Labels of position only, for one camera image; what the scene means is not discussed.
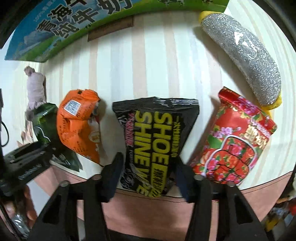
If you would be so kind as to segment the green wipe pack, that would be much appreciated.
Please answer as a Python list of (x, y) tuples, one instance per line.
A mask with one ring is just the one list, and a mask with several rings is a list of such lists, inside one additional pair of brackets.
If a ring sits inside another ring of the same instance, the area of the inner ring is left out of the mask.
[(37, 140), (52, 153), (52, 161), (72, 171), (82, 168), (76, 153), (62, 144), (57, 132), (58, 107), (45, 103), (33, 110), (33, 129)]

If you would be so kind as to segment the orange snack pack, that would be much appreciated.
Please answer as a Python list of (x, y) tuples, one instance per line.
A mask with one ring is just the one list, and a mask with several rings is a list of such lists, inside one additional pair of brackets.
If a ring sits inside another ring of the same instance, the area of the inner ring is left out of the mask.
[(91, 89), (69, 91), (57, 112), (57, 131), (61, 142), (77, 154), (99, 164), (100, 98)]

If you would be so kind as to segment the lilac cloth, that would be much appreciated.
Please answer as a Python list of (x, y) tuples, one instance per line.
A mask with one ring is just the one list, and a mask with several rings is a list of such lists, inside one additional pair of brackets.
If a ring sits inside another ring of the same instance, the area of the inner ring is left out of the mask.
[(27, 66), (24, 72), (28, 77), (26, 120), (31, 121), (34, 116), (34, 110), (47, 103), (46, 77), (42, 73), (36, 72), (30, 66)]

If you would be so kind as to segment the red floral snack pack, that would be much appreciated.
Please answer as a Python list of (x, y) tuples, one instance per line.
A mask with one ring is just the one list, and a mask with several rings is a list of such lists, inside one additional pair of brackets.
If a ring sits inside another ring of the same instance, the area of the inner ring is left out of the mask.
[(226, 87), (218, 97), (221, 106), (192, 168), (211, 181), (238, 185), (257, 163), (277, 125), (258, 106)]

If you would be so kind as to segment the black shoe shine wipe pack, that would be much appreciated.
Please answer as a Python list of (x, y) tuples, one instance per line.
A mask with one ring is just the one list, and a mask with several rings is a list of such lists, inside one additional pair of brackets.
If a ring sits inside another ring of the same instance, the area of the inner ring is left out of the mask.
[(116, 101), (112, 110), (125, 137), (121, 186), (148, 197), (166, 195), (175, 181), (180, 152), (199, 115), (198, 100), (138, 98)]

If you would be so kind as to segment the silver yellow scrub sponge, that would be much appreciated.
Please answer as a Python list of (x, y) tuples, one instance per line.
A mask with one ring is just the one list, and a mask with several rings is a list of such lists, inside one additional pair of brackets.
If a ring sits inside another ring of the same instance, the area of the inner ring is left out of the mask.
[(224, 13), (202, 11), (199, 22), (241, 71), (262, 108), (279, 107), (282, 104), (280, 71), (258, 37)]

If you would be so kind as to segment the cardboard milk carton box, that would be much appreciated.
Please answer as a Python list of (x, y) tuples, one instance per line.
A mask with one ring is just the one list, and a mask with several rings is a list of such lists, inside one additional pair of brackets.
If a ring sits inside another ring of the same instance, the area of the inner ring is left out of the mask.
[(17, 25), (5, 60), (46, 62), (89, 31), (127, 16), (166, 10), (224, 12), (228, 1), (41, 1)]

